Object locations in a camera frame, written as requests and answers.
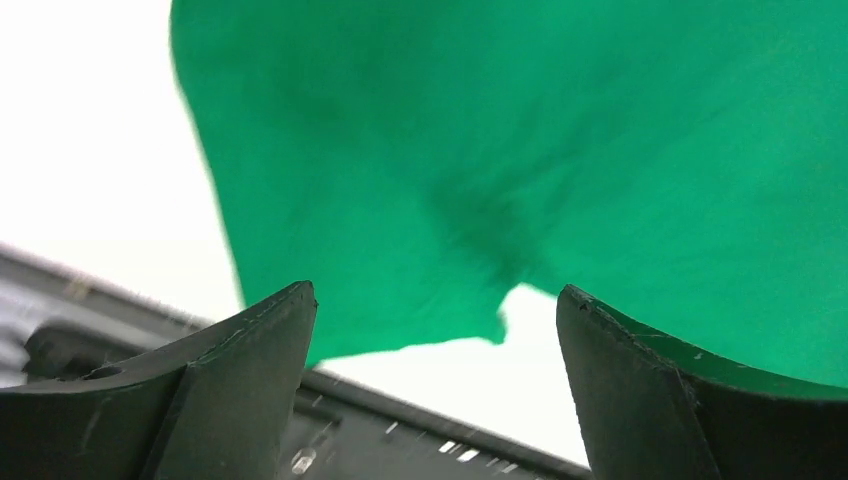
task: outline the dark plastic edge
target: dark plastic edge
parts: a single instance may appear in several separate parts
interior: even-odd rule
[[[433,434],[461,441],[469,447],[485,450],[499,458],[521,464],[524,468],[540,474],[568,480],[592,479],[589,470],[568,460],[553,457],[539,450],[498,437],[496,434],[447,419],[418,406],[403,403],[400,400],[360,385],[354,385],[327,373],[307,370],[301,378],[301,386]]]
[[[815,400],[822,404],[841,404],[848,399],[848,389],[787,377],[702,349],[616,310],[577,286],[566,286],[560,294],[560,298],[563,297],[567,297],[577,308],[601,317],[604,320],[601,325],[611,335],[629,337],[628,341],[637,345],[642,355],[651,362],[662,364],[699,382],[733,386],[749,395],[785,401]]]
[[[114,316],[136,328],[172,337],[172,340],[213,323],[3,244],[0,244],[0,272],[0,279],[11,280],[35,294]]]

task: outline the black plastic part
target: black plastic part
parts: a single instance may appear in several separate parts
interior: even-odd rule
[[[316,307],[297,283],[82,379],[0,390],[0,478],[276,478]]]
[[[718,357],[572,286],[557,326],[598,480],[848,478],[848,390]]]
[[[85,294],[77,295],[69,286],[80,280],[3,252],[0,282],[74,315],[70,321],[48,322],[29,338],[27,368],[36,383],[0,390],[0,478],[4,480],[135,479],[142,471],[141,478],[263,480],[267,477],[259,475],[270,471],[271,463],[275,480],[592,478],[570,462],[338,378],[305,371],[300,381],[297,365],[303,365],[305,352],[279,342],[296,342],[306,333],[301,327],[311,329],[308,312],[303,316],[274,304],[265,315],[257,315],[274,299],[289,295],[290,289],[201,331],[204,322],[90,282],[82,282]],[[309,305],[305,302],[300,307],[308,310]],[[120,335],[123,327],[128,335]],[[104,332],[111,337],[104,337]],[[276,340],[266,344],[266,336]],[[116,361],[157,347],[161,348]],[[240,357],[245,351],[258,357]],[[233,365],[213,372],[219,361]],[[100,366],[88,372],[95,363]],[[243,369],[249,370],[244,377],[239,375]],[[216,375],[225,378],[220,383],[210,381]],[[66,381],[38,381],[46,377]],[[275,377],[283,380],[273,382]],[[300,381],[294,396],[290,381],[293,385]],[[255,382],[261,382],[260,388],[251,387]],[[269,382],[279,388],[264,390]],[[195,388],[202,395],[192,399]],[[207,394],[216,401],[205,403],[210,398]],[[79,401],[65,404],[69,396]],[[260,400],[263,407],[254,408]],[[271,403],[277,410],[263,410]],[[282,425],[292,403],[294,414]],[[238,408],[245,404],[250,405],[247,413]],[[206,410],[208,416],[189,411],[195,409]],[[263,420],[265,424],[256,425]],[[223,432],[230,428],[235,433],[227,439]],[[243,462],[262,451],[251,447],[255,440],[272,441],[275,453],[260,455],[255,468],[261,471],[236,471],[254,468]],[[445,445],[452,446],[446,450]],[[181,448],[203,452],[183,456]],[[228,456],[237,458],[228,460]],[[183,460],[195,466],[178,465]],[[162,470],[171,466],[174,471]]]
[[[29,362],[24,366],[29,382],[77,380],[94,370],[129,360],[145,351],[129,344],[80,331],[64,321],[49,321],[24,345]]]

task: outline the green fabric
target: green fabric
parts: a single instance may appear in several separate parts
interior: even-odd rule
[[[843,0],[172,11],[245,299],[313,280],[311,362],[499,341],[510,287],[574,283],[843,386],[846,32]]]

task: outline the green cloth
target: green cloth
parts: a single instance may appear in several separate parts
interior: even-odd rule
[[[574,283],[848,386],[848,2],[174,0],[245,300],[310,362],[480,336]]]

